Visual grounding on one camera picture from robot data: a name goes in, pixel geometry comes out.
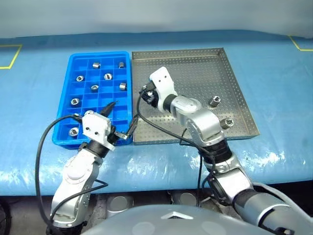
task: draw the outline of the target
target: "wire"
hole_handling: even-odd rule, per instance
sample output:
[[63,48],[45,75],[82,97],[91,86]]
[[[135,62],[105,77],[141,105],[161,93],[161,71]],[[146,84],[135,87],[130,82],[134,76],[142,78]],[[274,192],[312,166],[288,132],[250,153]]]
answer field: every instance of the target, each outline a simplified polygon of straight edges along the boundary
[[54,120],[44,131],[43,135],[40,138],[39,144],[38,144],[38,149],[37,149],[37,154],[36,154],[36,164],[35,164],[35,186],[36,186],[36,197],[38,201],[38,207],[39,207],[39,212],[41,218],[44,220],[44,222],[47,224],[47,226],[56,234],[56,235],[64,235],[59,229],[57,229],[52,222],[48,219],[48,217],[45,214],[44,211],[44,205],[43,205],[43,199],[41,197],[41,192],[40,192],[40,184],[39,184],[39,166],[40,166],[40,155],[41,151],[43,148],[43,144],[45,141],[45,138],[50,131],[50,129],[57,124],[59,121],[64,120],[66,118],[73,118],[76,119],[76,116],[74,115],[67,115],[61,118],[58,118]]
[[[187,131],[187,128],[184,129],[184,131],[181,134],[181,137],[184,137],[184,134],[186,133],[186,131]],[[179,145],[191,146],[188,143],[181,143],[181,142],[182,142],[182,140],[179,140]],[[198,183],[197,183],[197,207],[199,207],[199,205],[200,205],[200,203],[199,203],[199,200],[200,200],[199,199],[199,197],[200,197],[200,181],[201,181],[202,163],[203,163],[201,154],[199,154],[199,156],[200,156],[200,166],[199,166]]]
[[202,162],[203,162],[201,154],[199,154],[199,157],[200,157],[200,166],[199,166],[198,183],[197,183],[197,207],[200,206],[199,197],[200,197],[200,183],[201,183]]
[[156,128],[156,129],[158,129],[158,130],[160,130],[160,131],[162,131],[162,132],[164,132],[164,133],[166,133],[166,134],[168,134],[168,135],[170,135],[170,136],[172,136],[172,137],[175,137],[175,138],[179,139],[179,144],[180,144],[180,145],[187,145],[187,144],[182,143],[182,141],[185,141],[186,143],[189,143],[189,145],[187,145],[187,146],[193,146],[193,147],[195,147],[195,148],[198,149],[199,154],[200,154],[200,167],[199,167],[198,183],[197,183],[197,207],[198,207],[198,206],[199,206],[199,194],[200,194],[202,162],[203,162],[201,153],[203,153],[203,152],[206,153],[206,154],[207,154],[207,157],[210,159],[210,161],[211,161],[211,163],[212,163],[212,169],[211,169],[209,175],[212,175],[212,173],[213,173],[214,170],[215,170],[215,159],[214,159],[214,157],[212,157],[212,156],[210,155],[210,152],[207,151],[205,148],[203,148],[203,147],[197,145],[196,143],[194,143],[193,141],[191,141],[191,140],[186,139],[186,138],[183,137],[183,135],[185,134],[185,132],[187,131],[187,129],[185,129],[185,130],[183,131],[182,135],[179,136],[179,135],[176,135],[176,134],[174,134],[174,133],[172,133],[172,132],[170,132],[170,131],[168,131],[168,130],[166,130],[166,129],[164,129],[164,128],[162,128],[162,127],[156,125],[156,124],[154,124],[153,122],[147,120],[147,119],[141,114],[140,108],[139,108],[142,95],[143,95],[143,91],[139,92],[139,98],[138,98],[138,100],[137,100],[137,107],[136,107],[136,109],[137,109],[137,114],[138,114],[139,117],[141,117],[142,120],[144,120],[146,123],[148,123],[149,125],[153,126],[154,128]]
[[302,218],[304,218],[306,221],[308,221],[309,223],[313,222],[313,218],[311,218],[308,214],[306,214],[294,201],[291,200],[291,198],[289,198],[287,195],[285,195],[281,191],[275,188],[272,188],[271,186],[262,184],[262,183],[252,183],[252,184],[253,186],[262,187],[266,189],[267,191],[275,194],[276,196],[281,198],[284,202],[286,202],[295,212],[300,214]]
[[95,180],[95,182],[98,182],[98,183],[102,183],[102,185],[100,186],[97,186],[97,187],[94,187],[94,188],[90,188],[90,189],[87,189],[87,190],[84,190],[84,191],[81,191],[79,193],[76,193],[76,194],[73,194],[72,196],[64,199],[62,202],[60,202],[52,211],[51,213],[51,216],[50,216],[50,221],[53,222],[53,217],[55,216],[56,212],[58,211],[58,209],[66,202],[68,202],[69,200],[72,200],[73,198],[75,197],[78,197],[80,195],[83,195],[85,193],[89,193],[89,192],[92,192],[92,191],[95,191],[95,190],[98,190],[98,189],[101,189],[101,188],[104,188],[106,186],[108,186],[107,183],[101,181],[101,180]]
[[204,190],[205,183],[208,181],[208,179],[209,179],[209,175],[207,175],[207,176],[205,177],[205,179],[202,181],[202,184],[201,184],[202,190]]
[[46,216],[45,212],[44,212],[44,206],[43,206],[43,199],[41,197],[41,192],[40,192],[40,183],[39,183],[39,166],[40,166],[40,155],[41,155],[41,151],[42,151],[42,148],[43,148],[43,144],[44,144],[44,141],[45,141],[45,138],[48,134],[48,132],[50,131],[50,129],[58,122],[60,122],[61,120],[64,120],[66,118],[73,118],[75,120],[79,120],[81,117],[78,117],[76,115],[67,115],[67,116],[64,116],[64,117],[61,117],[61,118],[58,118],[56,120],[54,120],[44,131],[40,141],[39,141],[39,144],[38,144],[38,149],[37,149],[37,155],[36,155],[36,164],[35,164],[35,186],[36,186],[36,197],[37,197],[37,200],[38,200],[38,207],[39,207],[39,212],[40,212],[40,215],[42,217],[42,219],[44,220],[44,222],[47,224],[47,226],[56,234],[56,235],[64,235],[58,228],[56,228],[54,225],[53,225],[53,217],[55,215],[55,213],[57,212],[57,210],[64,204],[66,203],[67,201],[75,198],[75,197],[78,197],[80,195],[83,195],[85,193],[89,193],[89,192],[92,192],[92,191],[95,191],[95,190],[98,190],[98,189],[101,189],[101,188],[104,188],[106,186],[108,186],[107,183],[101,181],[101,180],[95,180],[96,182],[99,182],[101,183],[102,185],[100,186],[97,186],[97,187],[94,187],[94,188],[90,188],[90,189],[87,189],[87,190],[84,190],[84,191],[81,191],[79,193],[76,193],[66,199],[64,199],[62,202],[60,202],[55,208],[54,210],[52,211],[51,213],[51,216],[50,216],[50,219],[48,219],[48,217]]
[[160,130],[160,131],[162,131],[162,132],[164,132],[164,133],[166,133],[166,134],[168,134],[168,135],[170,135],[170,136],[172,136],[172,137],[174,137],[174,138],[177,138],[177,139],[179,139],[179,140],[182,140],[182,141],[185,141],[185,142],[189,143],[191,146],[197,148],[200,153],[203,152],[203,153],[207,154],[207,157],[210,159],[210,161],[211,161],[211,163],[212,163],[212,169],[211,169],[211,171],[210,171],[210,174],[211,174],[211,173],[215,170],[215,159],[214,159],[213,156],[211,156],[210,152],[207,151],[205,148],[203,148],[203,147],[197,145],[197,144],[194,143],[193,141],[191,141],[191,140],[189,140],[189,139],[186,139],[186,138],[184,138],[184,137],[181,137],[181,136],[179,136],[179,135],[176,135],[176,134],[174,134],[174,133],[172,133],[172,132],[170,132],[170,131],[168,131],[168,130],[166,130],[166,129],[164,129],[164,128],[162,128],[162,127],[156,125],[156,124],[154,124],[153,122],[147,120],[147,119],[141,114],[140,108],[139,108],[139,106],[140,106],[140,100],[141,100],[141,98],[142,98],[142,95],[143,95],[143,92],[141,91],[141,92],[139,93],[139,98],[138,98],[138,100],[137,100],[137,107],[136,107],[137,114],[139,115],[139,117],[141,117],[142,120],[144,120],[146,123],[148,123],[149,125],[153,126],[154,128],[156,128],[156,129],[158,129],[158,130]]

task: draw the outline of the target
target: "metal cylinder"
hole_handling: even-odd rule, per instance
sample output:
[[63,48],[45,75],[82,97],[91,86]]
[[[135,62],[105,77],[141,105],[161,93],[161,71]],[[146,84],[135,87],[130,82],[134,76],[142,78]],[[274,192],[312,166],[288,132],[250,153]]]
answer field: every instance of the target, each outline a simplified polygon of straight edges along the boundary
[[234,207],[244,221],[258,226],[263,216],[273,208],[289,206],[268,193],[247,190],[235,197]]
[[129,195],[110,196],[107,200],[107,218],[124,212],[134,206],[134,199]]
[[234,125],[234,120],[232,118],[227,117],[221,120],[220,124],[223,129],[228,129]]
[[113,79],[113,76],[112,74],[110,73],[106,73],[104,76],[103,76],[104,80],[112,80]]
[[90,89],[91,89],[91,91],[96,92],[99,89],[99,86],[98,85],[92,85],[90,87]]
[[68,132],[69,136],[75,137],[78,135],[78,127],[73,127]]
[[70,101],[70,104],[75,106],[75,105],[78,105],[80,102],[79,98],[74,98]]
[[221,102],[221,98],[217,95],[212,96],[212,98],[209,100],[209,105],[212,107],[217,107]]
[[119,62],[119,63],[118,63],[118,67],[119,67],[119,69],[125,67],[125,66],[124,66],[124,62]]
[[84,76],[82,76],[82,75],[79,75],[79,76],[77,76],[77,78],[76,78],[76,81],[77,82],[82,82],[84,80]]
[[100,66],[101,66],[101,64],[100,64],[99,62],[94,62],[94,63],[92,64],[92,67],[93,67],[94,69],[99,69]]
[[127,90],[127,85],[124,82],[121,82],[121,84],[119,84],[119,89],[121,91],[126,91]]

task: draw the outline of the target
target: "white wall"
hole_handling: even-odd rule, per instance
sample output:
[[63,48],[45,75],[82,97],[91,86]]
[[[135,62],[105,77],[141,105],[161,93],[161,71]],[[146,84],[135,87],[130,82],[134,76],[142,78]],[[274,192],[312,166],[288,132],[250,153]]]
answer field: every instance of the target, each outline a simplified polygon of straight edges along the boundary
[[313,0],[0,1],[0,38],[211,29],[313,37]]

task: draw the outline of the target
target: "blue plastic tray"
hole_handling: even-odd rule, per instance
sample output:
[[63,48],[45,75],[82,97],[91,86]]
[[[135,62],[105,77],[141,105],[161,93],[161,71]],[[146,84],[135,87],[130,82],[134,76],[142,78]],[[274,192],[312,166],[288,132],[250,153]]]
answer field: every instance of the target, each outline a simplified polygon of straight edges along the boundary
[[[101,63],[99,69],[94,69],[94,62]],[[119,62],[124,62],[124,68],[119,68]],[[104,75],[111,73],[112,80],[105,80]],[[81,82],[76,81],[77,76],[84,76]],[[127,84],[127,90],[121,91],[121,82]],[[93,92],[90,87],[98,85],[99,89]],[[71,100],[79,98],[80,102],[73,106]],[[112,101],[118,101],[113,112],[108,117],[117,131],[126,132],[132,120],[132,79],[129,54],[125,51],[79,53],[69,58],[67,72],[64,80],[62,95],[60,99],[57,117],[69,114],[80,114],[88,110],[100,112],[103,107]],[[68,132],[71,128],[78,127],[79,133],[71,137]],[[83,135],[82,125],[71,118],[62,120],[56,124],[52,141],[65,148],[78,148],[79,145],[89,139]],[[127,141],[119,140],[116,144],[129,144]]]

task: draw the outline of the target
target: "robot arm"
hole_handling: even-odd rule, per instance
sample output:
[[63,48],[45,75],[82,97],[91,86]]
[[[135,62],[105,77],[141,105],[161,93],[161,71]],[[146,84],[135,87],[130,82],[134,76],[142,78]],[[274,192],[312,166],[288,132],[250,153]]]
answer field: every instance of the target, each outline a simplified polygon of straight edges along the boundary
[[215,167],[206,153],[200,152],[208,171],[208,182],[215,198],[232,205],[242,219],[275,234],[303,234],[307,221],[284,201],[254,190],[237,156],[230,151],[219,119],[199,101],[177,95],[168,70],[162,67],[150,75],[142,98],[161,112],[170,112],[188,129],[193,142],[215,159]]
[[[72,157],[63,168],[63,180],[56,190],[51,206],[51,213],[68,197],[88,190],[92,187],[99,173],[103,158],[111,150],[119,138],[127,139],[134,131],[134,120],[127,133],[115,131],[111,121],[106,117],[110,114],[115,102],[110,103],[101,114],[89,112],[82,118],[83,134],[91,140],[83,143],[76,156]],[[65,235],[80,234],[85,222],[90,192],[65,202],[56,211],[53,225]]]

